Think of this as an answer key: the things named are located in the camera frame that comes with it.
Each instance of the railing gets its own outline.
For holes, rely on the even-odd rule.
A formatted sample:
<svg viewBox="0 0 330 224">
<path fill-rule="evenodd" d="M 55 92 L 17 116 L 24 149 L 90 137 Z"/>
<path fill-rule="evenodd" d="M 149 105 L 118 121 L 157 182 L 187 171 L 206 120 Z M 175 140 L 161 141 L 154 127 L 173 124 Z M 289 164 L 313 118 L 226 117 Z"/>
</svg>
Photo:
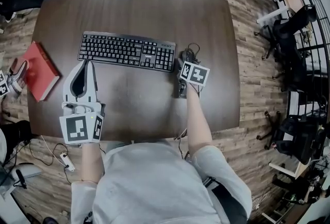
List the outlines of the railing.
<svg viewBox="0 0 330 224">
<path fill-rule="evenodd" d="M 329 123 L 329 46 L 330 23 L 320 0 L 303 0 L 305 5 L 315 5 L 317 20 L 311 24 L 311 32 L 296 35 L 300 52 L 307 53 L 307 69 L 310 71 L 311 86 L 308 91 L 289 92 L 287 115 L 307 115 L 319 118 L 320 123 Z"/>
</svg>

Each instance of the white shirt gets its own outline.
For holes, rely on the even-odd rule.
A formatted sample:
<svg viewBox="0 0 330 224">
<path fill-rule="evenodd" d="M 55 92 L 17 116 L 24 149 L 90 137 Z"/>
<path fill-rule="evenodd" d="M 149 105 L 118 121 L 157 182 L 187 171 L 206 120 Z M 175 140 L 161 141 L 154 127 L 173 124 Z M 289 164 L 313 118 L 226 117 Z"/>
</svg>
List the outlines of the white shirt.
<svg viewBox="0 0 330 224">
<path fill-rule="evenodd" d="M 251 192 L 218 148 L 201 148 L 191 165 L 171 146 L 136 143 L 106 154 L 97 185 L 72 184 L 71 223 L 82 224 L 90 211 L 93 224 L 228 223 L 203 185 L 205 175 L 216 177 L 250 215 Z"/>
</svg>

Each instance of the person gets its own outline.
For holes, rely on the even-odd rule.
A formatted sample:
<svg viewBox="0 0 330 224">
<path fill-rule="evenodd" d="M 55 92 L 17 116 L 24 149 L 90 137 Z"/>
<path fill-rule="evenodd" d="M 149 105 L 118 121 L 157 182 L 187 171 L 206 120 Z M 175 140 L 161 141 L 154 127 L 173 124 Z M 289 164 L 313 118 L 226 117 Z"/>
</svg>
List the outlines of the person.
<svg viewBox="0 0 330 224">
<path fill-rule="evenodd" d="M 191 163 L 165 141 L 82 146 L 81 181 L 72 183 L 71 223 L 246 223 L 251 191 L 212 145 L 199 95 L 187 85 Z"/>
<path fill-rule="evenodd" d="M 295 199 L 299 204 L 313 204 L 320 198 L 327 198 L 330 196 L 330 186 L 328 189 L 323 190 L 318 181 L 311 184 L 303 177 L 298 177 L 297 179 L 289 175 L 287 175 L 287 177 L 291 179 L 291 183 L 279 180 L 277 175 L 274 176 L 272 183 L 290 191 L 291 194 L 295 195 Z"/>
</svg>

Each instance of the black keyboard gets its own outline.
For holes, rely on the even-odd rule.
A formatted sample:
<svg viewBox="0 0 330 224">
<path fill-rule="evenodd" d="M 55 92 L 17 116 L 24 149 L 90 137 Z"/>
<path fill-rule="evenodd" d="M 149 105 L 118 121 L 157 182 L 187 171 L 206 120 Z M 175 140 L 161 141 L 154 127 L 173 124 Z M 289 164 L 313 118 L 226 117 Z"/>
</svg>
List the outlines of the black keyboard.
<svg viewBox="0 0 330 224">
<path fill-rule="evenodd" d="M 78 60 L 163 72 L 174 69 L 175 43 L 150 38 L 85 31 Z"/>
</svg>

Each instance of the red book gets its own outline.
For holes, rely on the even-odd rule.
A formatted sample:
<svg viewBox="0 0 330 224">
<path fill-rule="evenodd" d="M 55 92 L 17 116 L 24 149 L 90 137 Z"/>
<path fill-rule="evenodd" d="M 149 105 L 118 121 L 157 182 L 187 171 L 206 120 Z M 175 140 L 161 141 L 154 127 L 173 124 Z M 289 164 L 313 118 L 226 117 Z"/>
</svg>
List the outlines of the red book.
<svg viewBox="0 0 330 224">
<path fill-rule="evenodd" d="M 43 101 L 59 80 L 59 73 L 37 42 L 30 45 L 23 58 L 29 62 L 26 74 L 27 87 L 38 102 Z"/>
</svg>

